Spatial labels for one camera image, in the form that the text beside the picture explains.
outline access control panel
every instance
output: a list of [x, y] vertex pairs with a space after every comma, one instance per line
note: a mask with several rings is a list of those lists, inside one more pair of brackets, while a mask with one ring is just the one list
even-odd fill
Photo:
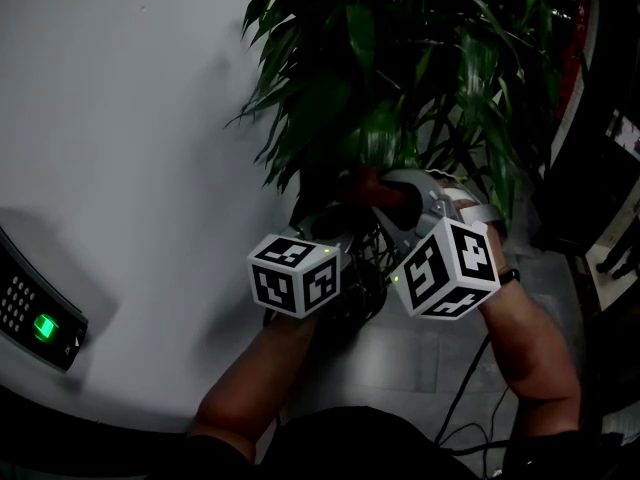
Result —
[[0, 229], [0, 334], [68, 370], [87, 332], [82, 312], [53, 288]]

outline black shirt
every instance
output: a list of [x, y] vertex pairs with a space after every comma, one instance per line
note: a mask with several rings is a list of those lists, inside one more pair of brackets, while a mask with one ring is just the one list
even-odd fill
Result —
[[[514, 442], [502, 479], [585, 478], [577, 432]], [[398, 416], [369, 407], [329, 409], [280, 427], [259, 466], [231, 445], [207, 436], [185, 439], [181, 449], [150, 479], [407, 473], [425, 479], [477, 477]]]

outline green light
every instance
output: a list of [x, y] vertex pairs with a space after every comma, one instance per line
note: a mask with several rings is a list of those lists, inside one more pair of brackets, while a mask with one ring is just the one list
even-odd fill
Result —
[[41, 341], [49, 341], [52, 338], [55, 328], [58, 327], [49, 315], [39, 315], [33, 326], [36, 328], [36, 338]]

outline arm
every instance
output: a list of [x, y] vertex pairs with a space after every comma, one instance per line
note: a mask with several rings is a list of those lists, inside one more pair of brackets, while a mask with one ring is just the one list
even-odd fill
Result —
[[202, 400], [188, 436], [216, 437], [253, 463], [255, 444], [284, 403], [316, 321], [316, 315], [279, 315], [262, 329]]
[[[499, 271], [507, 269], [497, 231], [489, 240]], [[520, 400], [514, 437], [578, 430], [580, 384], [567, 344], [547, 313], [511, 281], [480, 308], [500, 370]]]

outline person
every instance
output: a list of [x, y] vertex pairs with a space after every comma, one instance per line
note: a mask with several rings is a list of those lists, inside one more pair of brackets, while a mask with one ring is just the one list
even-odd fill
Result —
[[[489, 238], [496, 267], [506, 272], [493, 226]], [[515, 279], [480, 311], [502, 375], [519, 399], [502, 478], [585, 478], [575, 474], [584, 462], [580, 384], [562, 334]], [[283, 405], [317, 323], [317, 314], [303, 320], [278, 315], [262, 329], [204, 397], [180, 449], [149, 478], [247, 474], [256, 442]], [[252, 473], [300, 477], [342, 471], [476, 478], [409, 422], [367, 407], [329, 409], [279, 427]]]
[[620, 240], [613, 246], [613, 249], [609, 251], [607, 258], [602, 263], [596, 265], [596, 270], [601, 274], [609, 272], [609, 270], [618, 264], [628, 249], [631, 249], [631, 251], [629, 252], [629, 256], [627, 256], [627, 260], [611, 275], [614, 279], [620, 279], [626, 276], [640, 264], [640, 221], [637, 216], [633, 218], [627, 230], [620, 237]]

